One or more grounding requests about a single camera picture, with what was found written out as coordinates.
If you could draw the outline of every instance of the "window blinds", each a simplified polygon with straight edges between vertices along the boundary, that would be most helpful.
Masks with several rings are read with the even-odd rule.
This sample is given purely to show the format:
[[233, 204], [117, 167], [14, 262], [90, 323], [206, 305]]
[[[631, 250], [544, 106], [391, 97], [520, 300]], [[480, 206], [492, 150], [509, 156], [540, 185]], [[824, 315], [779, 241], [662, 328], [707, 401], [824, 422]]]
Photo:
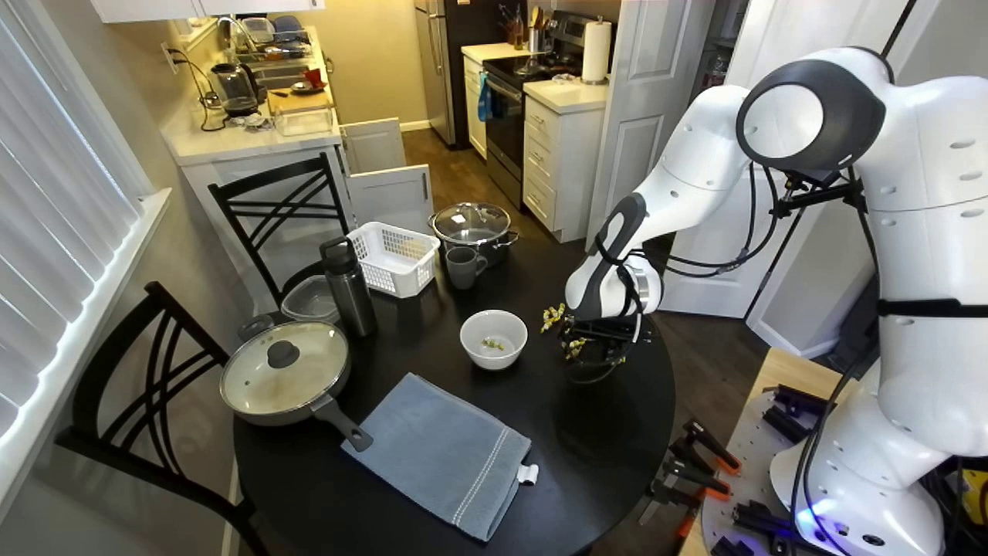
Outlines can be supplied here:
[[64, 44], [0, 7], [0, 440], [140, 220], [144, 178]]

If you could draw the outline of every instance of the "window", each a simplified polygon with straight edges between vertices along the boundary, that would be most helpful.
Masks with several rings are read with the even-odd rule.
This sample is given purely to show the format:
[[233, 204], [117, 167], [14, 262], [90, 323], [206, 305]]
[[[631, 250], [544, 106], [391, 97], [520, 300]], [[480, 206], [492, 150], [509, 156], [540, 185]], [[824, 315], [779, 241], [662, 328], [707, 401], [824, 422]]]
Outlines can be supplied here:
[[0, 71], [3, 496], [70, 385], [160, 196], [40, 7], [0, 3]]

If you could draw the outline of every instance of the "pot lid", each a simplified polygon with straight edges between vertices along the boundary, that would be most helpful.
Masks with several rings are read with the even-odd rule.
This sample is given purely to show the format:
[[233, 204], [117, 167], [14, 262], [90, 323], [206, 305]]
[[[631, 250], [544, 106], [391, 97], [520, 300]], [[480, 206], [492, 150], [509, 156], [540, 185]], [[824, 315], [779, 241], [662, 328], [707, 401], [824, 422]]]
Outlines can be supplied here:
[[286, 414], [326, 397], [345, 370], [350, 343], [325, 322], [286, 322], [247, 340], [218, 383], [237, 414]]
[[432, 233], [449, 245], [488, 245], [505, 234], [513, 216], [494, 204], [455, 204], [432, 216]]

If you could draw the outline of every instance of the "white bowl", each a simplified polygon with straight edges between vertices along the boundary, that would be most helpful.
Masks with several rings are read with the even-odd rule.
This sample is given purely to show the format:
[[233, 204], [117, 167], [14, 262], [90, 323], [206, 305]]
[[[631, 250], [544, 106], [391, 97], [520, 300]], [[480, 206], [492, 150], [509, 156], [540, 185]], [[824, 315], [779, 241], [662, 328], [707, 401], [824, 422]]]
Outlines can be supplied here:
[[509, 367], [527, 343], [527, 328], [513, 313], [483, 309], [464, 322], [460, 346], [467, 348], [470, 361], [483, 370]]

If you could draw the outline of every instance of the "paper towel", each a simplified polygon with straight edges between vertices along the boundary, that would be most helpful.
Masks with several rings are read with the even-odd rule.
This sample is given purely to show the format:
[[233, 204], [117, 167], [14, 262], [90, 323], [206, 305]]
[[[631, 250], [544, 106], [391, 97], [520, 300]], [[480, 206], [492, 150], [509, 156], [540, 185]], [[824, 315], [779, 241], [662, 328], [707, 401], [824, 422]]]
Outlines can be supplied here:
[[611, 23], [587, 23], [583, 29], [583, 71], [587, 84], [603, 84], [611, 66]]

